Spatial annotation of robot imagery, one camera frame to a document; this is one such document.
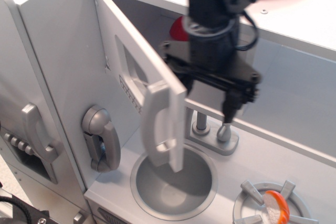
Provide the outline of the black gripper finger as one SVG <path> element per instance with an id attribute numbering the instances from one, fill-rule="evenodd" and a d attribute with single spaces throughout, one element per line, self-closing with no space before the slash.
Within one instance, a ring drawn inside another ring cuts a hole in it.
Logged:
<path id="1" fill-rule="evenodd" d="M 238 90 L 231 89 L 225 93 L 225 99 L 222 105 L 222 113 L 224 115 L 224 124 L 231 124 L 236 113 L 245 104 L 245 95 Z"/>
<path id="2" fill-rule="evenodd" d="M 177 73 L 177 77 L 179 81 L 187 89 L 187 96 L 189 96 L 190 92 L 193 89 L 194 75 L 190 72 L 189 73 Z"/>

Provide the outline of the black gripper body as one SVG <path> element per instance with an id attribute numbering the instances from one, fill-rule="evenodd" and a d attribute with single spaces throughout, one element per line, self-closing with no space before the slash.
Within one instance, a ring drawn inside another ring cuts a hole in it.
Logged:
<path id="1" fill-rule="evenodd" d="M 161 48 L 164 61 L 177 73 L 192 73 L 194 81 L 202 82 L 223 92 L 235 89 L 254 102 L 258 94 L 260 73 L 248 64 L 236 46 L 237 33 L 192 33 L 188 41 L 166 40 Z"/>

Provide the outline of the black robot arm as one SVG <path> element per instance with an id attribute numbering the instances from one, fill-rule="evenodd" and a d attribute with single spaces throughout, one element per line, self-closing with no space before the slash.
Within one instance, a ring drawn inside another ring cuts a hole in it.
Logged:
<path id="1" fill-rule="evenodd" d="M 242 53 L 258 40 L 240 45 L 239 19 L 247 16 L 246 7 L 256 0 L 188 0 L 188 14 L 182 18 L 187 41 L 165 41 L 165 63 L 188 90 L 194 81 L 224 91 L 224 123 L 230 124 L 237 111 L 257 96 L 260 73 L 249 65 Z"/>

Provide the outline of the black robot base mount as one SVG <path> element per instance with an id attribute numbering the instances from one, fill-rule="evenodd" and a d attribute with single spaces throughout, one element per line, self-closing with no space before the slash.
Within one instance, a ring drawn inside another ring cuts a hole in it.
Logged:
<path id="1" fill-rule="evenodd" d="M 53 223 L 37 210 L 1 188 L 1 223 Z"/>

